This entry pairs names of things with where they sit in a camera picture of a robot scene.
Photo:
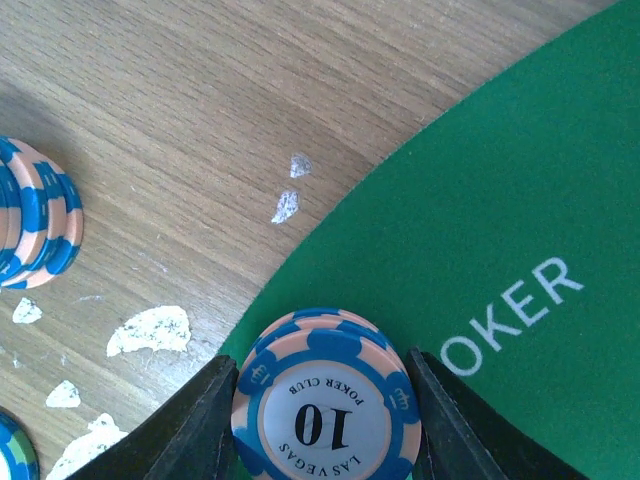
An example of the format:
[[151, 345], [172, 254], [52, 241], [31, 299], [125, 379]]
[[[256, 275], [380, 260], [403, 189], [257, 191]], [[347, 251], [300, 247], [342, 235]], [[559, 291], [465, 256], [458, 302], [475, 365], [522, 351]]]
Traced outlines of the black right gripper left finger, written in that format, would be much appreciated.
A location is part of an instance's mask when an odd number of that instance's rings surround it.
[[238, 370], [211, 359], [145, 422], [72, 479], [232, 479], [238, 470], [231, 406]]

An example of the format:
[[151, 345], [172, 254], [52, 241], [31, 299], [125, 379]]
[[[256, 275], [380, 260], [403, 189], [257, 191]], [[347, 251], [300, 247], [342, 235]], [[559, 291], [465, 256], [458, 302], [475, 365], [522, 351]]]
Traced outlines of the teal green 50 chip stack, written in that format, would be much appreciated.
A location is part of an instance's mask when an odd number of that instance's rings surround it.
[[39, 480], [36, 452], [26, 431], [8, 413], [1, 413], [1, 478]]

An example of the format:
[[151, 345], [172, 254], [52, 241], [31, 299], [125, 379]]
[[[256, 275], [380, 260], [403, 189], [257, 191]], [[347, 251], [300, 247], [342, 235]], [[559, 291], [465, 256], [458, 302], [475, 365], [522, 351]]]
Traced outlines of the blue orange chip small blind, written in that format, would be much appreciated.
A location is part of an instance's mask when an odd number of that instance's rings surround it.
[[342, 309], [291, 312], [251, 347], [231, 429], [252, 479], [408, 479], [422, 424], [390, 340]]

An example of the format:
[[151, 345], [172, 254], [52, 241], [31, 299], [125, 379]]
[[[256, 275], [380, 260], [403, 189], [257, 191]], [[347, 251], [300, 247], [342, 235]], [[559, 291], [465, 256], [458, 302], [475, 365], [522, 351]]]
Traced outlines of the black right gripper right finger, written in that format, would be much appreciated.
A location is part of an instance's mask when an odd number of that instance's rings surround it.
[[414, 347], [405, 361], [422, 422], [414, 479], [583, 479], [525, 435], [435, 356]]

